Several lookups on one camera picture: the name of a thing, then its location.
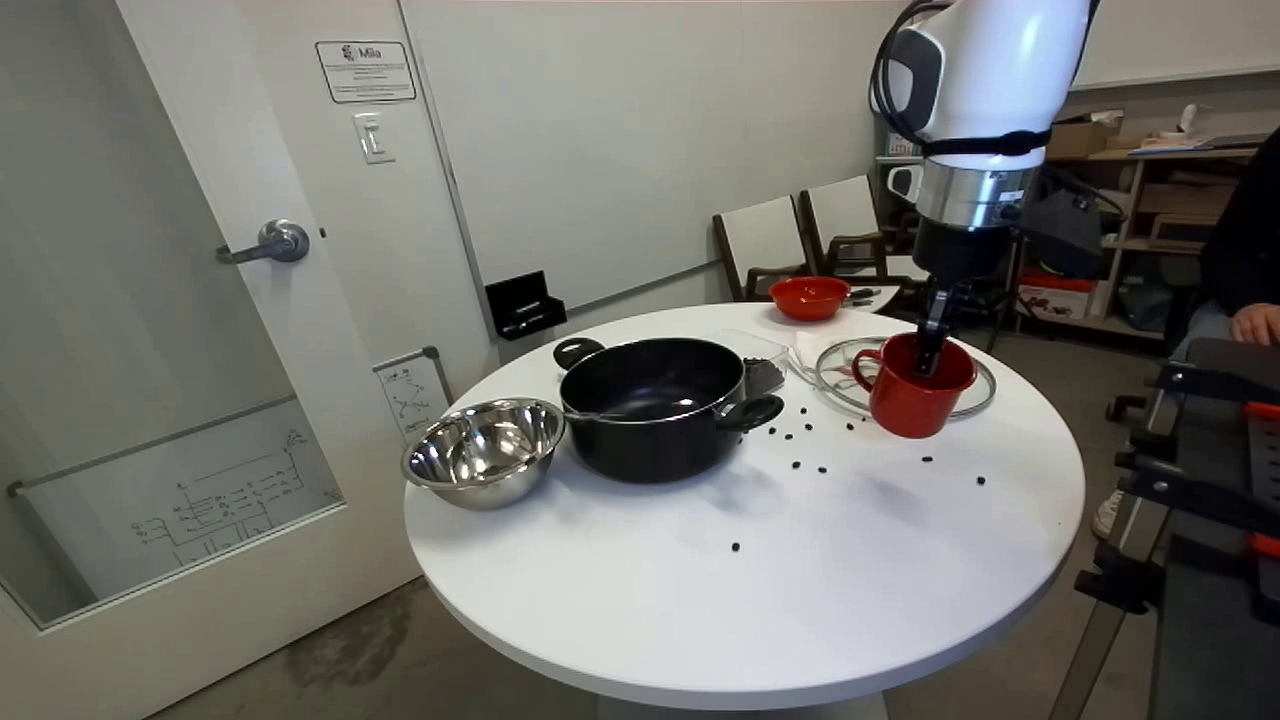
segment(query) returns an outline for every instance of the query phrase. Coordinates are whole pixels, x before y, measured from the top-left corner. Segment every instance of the white round table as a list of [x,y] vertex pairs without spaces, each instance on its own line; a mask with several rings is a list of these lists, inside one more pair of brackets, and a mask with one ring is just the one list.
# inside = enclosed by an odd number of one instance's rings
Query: white round table
[[[910,324],[859,306],[789,324],[770,303],[701,303],[579,336],[701,336],[786,363],[795,340],[888,330]],[[789,408],[711,470],[622,484],[566,444],[548,484],[502,511],[411,488],[411,551],[485,643],[597,696],[698,713],[878,696],[1010,626],[1082,525],[1070,423],[1002,361],[974,356],[991,366],[998,401],[932,441],[888,437],[786,370]],[[460,403],[559,401],[559,374],[548,345]]]

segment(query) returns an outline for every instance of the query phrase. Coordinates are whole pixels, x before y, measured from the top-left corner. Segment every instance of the table base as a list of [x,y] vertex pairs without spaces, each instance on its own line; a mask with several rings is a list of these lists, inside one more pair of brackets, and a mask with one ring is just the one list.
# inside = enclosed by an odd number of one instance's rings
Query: table base
[[606,699],[597,709],[602,720],[888,720],[885,696],[859,696],[844,704],[825,709],[789,709],[789,713],[675,713],[675,709],[646,709],[646,704],[622,704]]

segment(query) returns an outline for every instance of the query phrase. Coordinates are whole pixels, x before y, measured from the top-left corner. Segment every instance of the door handle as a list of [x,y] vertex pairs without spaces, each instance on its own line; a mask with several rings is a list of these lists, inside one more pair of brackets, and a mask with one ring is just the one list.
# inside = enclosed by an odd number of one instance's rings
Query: door handle
[[271,218],[265,231],[255,231],[255,245],[244,252],[218,247],[219,265],[249,265],[249,259],[276,259],[276,265],[302,265],[312,247],[312,234],[302,222]]

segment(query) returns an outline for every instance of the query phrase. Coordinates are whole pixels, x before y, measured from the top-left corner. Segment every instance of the red bowl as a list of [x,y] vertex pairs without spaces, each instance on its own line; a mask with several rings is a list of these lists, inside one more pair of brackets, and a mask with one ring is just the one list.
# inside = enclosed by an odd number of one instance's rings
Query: red bowl
[[841,276],[786,276],[770,286],[774,303],[793,319],[833,319],[847,298],[847,284]]

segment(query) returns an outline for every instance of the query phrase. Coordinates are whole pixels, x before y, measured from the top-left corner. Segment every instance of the light switch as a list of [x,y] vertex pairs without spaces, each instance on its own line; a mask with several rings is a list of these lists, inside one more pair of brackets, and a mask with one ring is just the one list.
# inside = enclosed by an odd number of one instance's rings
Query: light switch
[[366,164],[391,164],[397,156],[383,144],[383,114],[382,113],[355,113],[355,139],[366,150]]

